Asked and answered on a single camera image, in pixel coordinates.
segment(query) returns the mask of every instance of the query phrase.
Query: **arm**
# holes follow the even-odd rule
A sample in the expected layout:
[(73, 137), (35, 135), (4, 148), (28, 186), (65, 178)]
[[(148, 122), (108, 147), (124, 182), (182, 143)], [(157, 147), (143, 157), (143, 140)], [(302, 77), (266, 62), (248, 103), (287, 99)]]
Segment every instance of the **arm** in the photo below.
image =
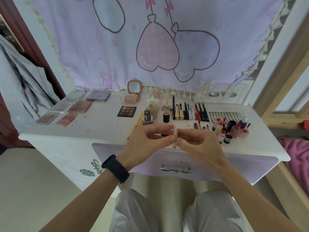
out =
[[(154, 135), (167, 132), (173, 127), (173, 125), (160, 124), (137, 127), (116, 159), (127, 171), (131, 170), (148, 159), (153, 152), (175, 142), (174, 136)], [(91, 230), (118, 183), (119, 180), (106, 169), (40, 232)]]
[(230, 164), (214, 132), (178, 129), (178, 136), (176, 145), (220, 177), (254, 231), (301, 231)]

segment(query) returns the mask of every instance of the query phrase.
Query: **hand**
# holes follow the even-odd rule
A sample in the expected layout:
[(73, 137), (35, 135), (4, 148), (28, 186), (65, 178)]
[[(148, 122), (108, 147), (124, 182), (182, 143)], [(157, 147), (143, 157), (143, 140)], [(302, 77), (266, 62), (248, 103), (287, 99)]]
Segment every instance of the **hand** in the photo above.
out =
[(153, 152), (168, 147), (176, 141), (175, 136), (159, 136), (173, 129), (174, 125), (151, 124), (138, 126), (131, 134), (117, 160), (127, 171), (147, 160)]
[(213, 131), (178, 129), (178, 138), (175, 144), (215, 172), (228, 163), (218, 137)]

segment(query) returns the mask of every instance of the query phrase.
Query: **purple bottle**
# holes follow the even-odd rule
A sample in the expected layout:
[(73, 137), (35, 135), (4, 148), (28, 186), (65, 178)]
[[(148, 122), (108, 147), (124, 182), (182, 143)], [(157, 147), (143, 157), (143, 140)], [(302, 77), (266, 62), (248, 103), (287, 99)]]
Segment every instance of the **purple bottle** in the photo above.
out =
[(240, 129), (244, 129), (246, 127), (248, 120), (249, 120), (249, 115), (245, 115), (243, 119), (238, 122), (240, 124)]

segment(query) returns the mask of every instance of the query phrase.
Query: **tiled floor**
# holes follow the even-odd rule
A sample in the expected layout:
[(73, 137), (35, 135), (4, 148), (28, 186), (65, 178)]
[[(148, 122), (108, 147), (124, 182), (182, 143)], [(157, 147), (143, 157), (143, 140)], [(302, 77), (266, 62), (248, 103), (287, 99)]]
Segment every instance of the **tiled floor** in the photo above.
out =
[[(0, 156), (1, 232), (38, 231), (81, 191), (34, 149), (15, 149)], [(257, 189), (280, 206), (266, 179)], [(150, 199), (161, 219), (162, 231), (181, 231), (182, 215), (196, 194), (212, 189), (215, 182), (158, 178), (136, 174), (132, 188)], [(110, 198), (91, 232), (108, 231), (115, 199)], [(248, 221), (248, 232), (253, 231)]]

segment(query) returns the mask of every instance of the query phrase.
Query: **black smartwatch band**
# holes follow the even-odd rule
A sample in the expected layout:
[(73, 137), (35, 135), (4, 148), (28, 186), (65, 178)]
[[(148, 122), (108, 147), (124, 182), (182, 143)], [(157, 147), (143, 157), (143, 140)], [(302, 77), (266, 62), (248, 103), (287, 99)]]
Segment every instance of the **black smartwatch band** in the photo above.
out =
[(101, 165), (101, 167), (103, 169), (107, 168), (109, 171), (111, 171), (111, 173), (114, 174), (116, 178), (118, 178), (120, 183), (124, 183), (130, 176), (124, 166), (122, 166), (121, 163), (116, 160), (115, 155), (111, 155), (110, 157), (108, 157), (107, 160), (105, 160), (104, 163)]

